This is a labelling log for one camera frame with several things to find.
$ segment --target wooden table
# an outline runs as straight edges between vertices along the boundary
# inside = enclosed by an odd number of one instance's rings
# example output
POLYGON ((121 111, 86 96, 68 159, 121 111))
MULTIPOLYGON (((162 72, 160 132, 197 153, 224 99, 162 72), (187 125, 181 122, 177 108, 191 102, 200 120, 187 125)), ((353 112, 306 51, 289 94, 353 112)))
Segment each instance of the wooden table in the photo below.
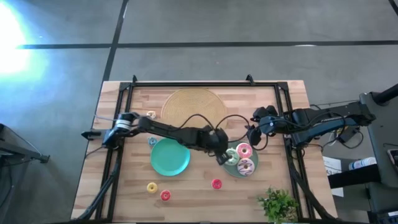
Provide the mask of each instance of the wooden table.
MULTIPOLYGON (((119 84, 120 82, 104 82, 96 110, 97 115, 113 117, 119 84)), ((293 108, 309 107, 304 82, 296 80, 288 81, 288 84, 293 108)), ((135 87, 131 111, 146 114, 154 110, 160 116, 164 102, 178 89, 180 88, 135 87)), ((208 89, 224 101, 228 114, 241 114, 250 118, 253 111, 260 106, 274 105, 276 107, 275 93, 271 87, 210 87, 208 89)), ((111 121, 96 118, 93 128, 109 129, 111 126, 111 121)), ((242 136, 245 131, 244 121, 240 118, 228 120, 226 133, 230 139, 242 136)), ((126 139, 114 222, 266 222, 267 218, 264 216, 262 207, 257 204, 256 197, 260 195, 265 197, 265 190, 269 186, 292 192, 281 135, 269 138, 266 149, 258 153, 257 171, 244 179, 230 176, 214 158, 194 150, 191 151, 191 161, 184 172, 175 177, 161 176, 150 164, 150 147, 147 143, 149 136, 152 135, 139 134, 126 139), (223 181, 221 190, 211 188, 213 179, 223 181), (148 194, 146 186, 149 182, 155 182, 159 187, 159 192, 164 189, 170 190, 171 200, 163 202, 160 200, 159 193, 148 194)), ((100 144, 100 140, 91 141, 87 152, 96 149, 100 144)), ((305 150, 304 161, 310 188, 326 210, 337 217, 320 149, 313 146, 305 150)), ((102 149, 85 160, 72 218, 81 215, 98 193, 105 157, 106 150, 102 149)), ((109 194, 105 198, 103 214, 106 214, 108 210, 109 194)), ((304 216, 307 217, 301 190, 300 198, 304 216)))

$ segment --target potted plant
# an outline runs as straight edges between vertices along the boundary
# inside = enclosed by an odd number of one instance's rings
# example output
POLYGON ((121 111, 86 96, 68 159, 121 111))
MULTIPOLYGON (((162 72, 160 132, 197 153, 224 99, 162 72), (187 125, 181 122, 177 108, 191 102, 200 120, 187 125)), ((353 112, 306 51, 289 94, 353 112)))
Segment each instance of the potted plant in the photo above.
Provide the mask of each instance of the potted plant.
POLYGON ((264 215, 268 216, 270 222, 297 221, 296 207, 298 203, 289 195, 287 190, 274 190, 269 187, 266 194, 268 198, 258 197, 257 201, 264 207, 264 215))

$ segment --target gray floor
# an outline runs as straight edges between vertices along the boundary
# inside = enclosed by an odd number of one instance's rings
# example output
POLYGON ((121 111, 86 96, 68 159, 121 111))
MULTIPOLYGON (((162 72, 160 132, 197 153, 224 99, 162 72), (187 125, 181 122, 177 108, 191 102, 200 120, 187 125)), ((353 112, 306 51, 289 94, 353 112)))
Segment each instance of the gray floor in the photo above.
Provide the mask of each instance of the gray floor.
MULTIPOLYGON (((5 223, 68 220, 108 49, 12 44, 112 42, 122 0, 0 2, 0 123, 50 154, 31 162, 5 223)), ((119 42, 398 40, 388 0, 130 0, 119 42)), ((357 99, 398 82, 398 45, 118 49, 110 80, 304 80, 311 103, 357 99)), ((369 140, 324 155, 372 155, 369 140)), ((358 220, 344 202, 339 216, 358 220)))

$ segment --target teal plate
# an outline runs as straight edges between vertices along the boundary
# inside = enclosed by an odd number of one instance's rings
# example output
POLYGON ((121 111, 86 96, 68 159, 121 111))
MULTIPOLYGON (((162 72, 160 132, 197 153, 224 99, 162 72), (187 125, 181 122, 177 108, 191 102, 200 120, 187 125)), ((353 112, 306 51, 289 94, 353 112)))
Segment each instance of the teal plate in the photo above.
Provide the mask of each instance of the teal plate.
MULTIPOLYGON (((241 143, 243 143, 242 141, 239 141, 239 142, 232 142, 232 143, 229 143, 228 144, 228 149, 229 148, 236 148, 236 146, 238 146, 238 144, 241 144, 241 143)), ((253 161, 253 163, 254 163, 254 172, 257 170, 257 166, 258 166, 258 164, 259 164, 259 157, 258 157, 258 155, 257 155, 257 151, 256 150, 253 150, 253 155, 251 155, 251 157, 249 158, 249 159, 251 159, 252 161, 253 161)), ((232 176, 234 176, 234 177, 239 177, 239 178, 243 178, 243 177, 250 177, 250 176, 245 176, 245 175, 242 175, 242 174, 240 174, 239 173, 239 171, 238 171, 238 167, 237 167, 237 165, 234 165, 234 166, 229 166, 229 165, 223 165, 223 167, 224 167, 224 170, 227 172, 227 173, 229 173, 229 174, 231 174, 232 176)))
POLYGON ((173 139, 162 139, 150 153, 150 164, 160 175, 178 175, 187 168, 190 151, 173 139))

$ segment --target woven placemat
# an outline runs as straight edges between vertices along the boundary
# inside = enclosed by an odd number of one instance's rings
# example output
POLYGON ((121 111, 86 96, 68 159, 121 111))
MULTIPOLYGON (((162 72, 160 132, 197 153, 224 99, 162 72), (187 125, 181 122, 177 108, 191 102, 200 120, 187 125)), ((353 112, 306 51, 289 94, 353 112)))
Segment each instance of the woven placemat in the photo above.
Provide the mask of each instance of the woven placemat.
MULTIPOLYGON (((224 102, 205 88, 185 88, 171 94, 162 108, 162 122, 179 127, 191 115, 202 114, 215 127, 227 114, 224 102)), ((225 129, 227 122, 219 127, 225 129)), ((191 118, 184 127, 202 128, 208 123, 201 117, 191 118)))

